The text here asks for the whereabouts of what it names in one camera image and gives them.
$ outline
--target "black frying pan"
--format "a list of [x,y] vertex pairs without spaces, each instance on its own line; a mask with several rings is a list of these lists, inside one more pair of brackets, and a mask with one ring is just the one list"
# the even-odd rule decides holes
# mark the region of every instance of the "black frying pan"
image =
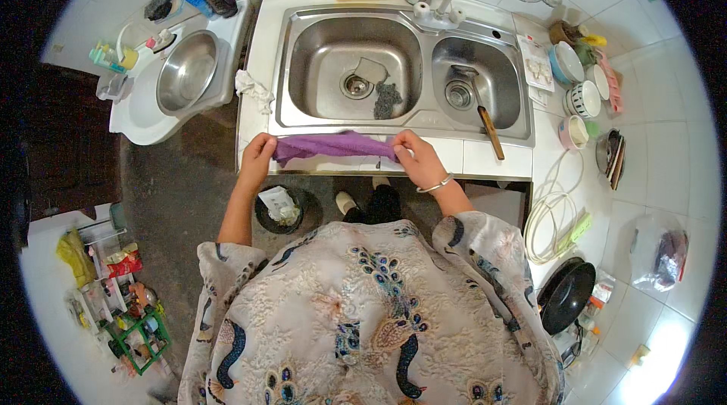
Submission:
[[566,260],[538,295],[540,319],[550,335],[558,334],[581,313],[595,285],[595,268],[581,258]]

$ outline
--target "red package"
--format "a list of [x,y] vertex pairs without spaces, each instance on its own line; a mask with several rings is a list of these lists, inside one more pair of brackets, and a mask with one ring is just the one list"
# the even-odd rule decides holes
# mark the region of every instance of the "red package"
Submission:
[[141,271],[142,265],[141,257],[139,257],[139,251],[135,250],[130,252],[129,255],[126,255],[122,261],[107,266],[109,278]]

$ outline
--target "yellow bag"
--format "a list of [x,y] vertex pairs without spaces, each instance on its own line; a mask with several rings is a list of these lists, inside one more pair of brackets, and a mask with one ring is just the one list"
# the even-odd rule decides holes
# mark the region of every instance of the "yellow bag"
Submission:
[[78,288],[93,281],[95,277],[93,273],[94,266],[88,258],[88,255],[86,255],[86,252],[84,252],[84,242],[81,240],[81,236],[78,235],[76,228],[58,240],[55,254],[73,270]]

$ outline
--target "sponge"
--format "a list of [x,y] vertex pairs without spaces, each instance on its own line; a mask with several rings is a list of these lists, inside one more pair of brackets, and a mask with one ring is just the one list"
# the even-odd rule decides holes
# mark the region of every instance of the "sponge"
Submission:
[[353,73],[373,84],[383,82],[389,75],[383,64],[364,57],[359,59],[359,65]]

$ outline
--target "stainless steel double sink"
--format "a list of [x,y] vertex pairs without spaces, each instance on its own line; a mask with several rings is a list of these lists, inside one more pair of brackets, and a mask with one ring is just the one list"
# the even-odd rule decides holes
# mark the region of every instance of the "stainless steel double sink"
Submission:
[[[401,100],[390,119],[375,119],[375,85],[353,73],[360,58],[386,67]],[[452,70],[468,65],[475,85]],[[319,5],[288,9],[277,56],[269,132],[277,136],[354,129],[486,140],[473,91],[505,144],[534,146],[532,103],[513,33],[474,20],[427,31],[411,8]]]

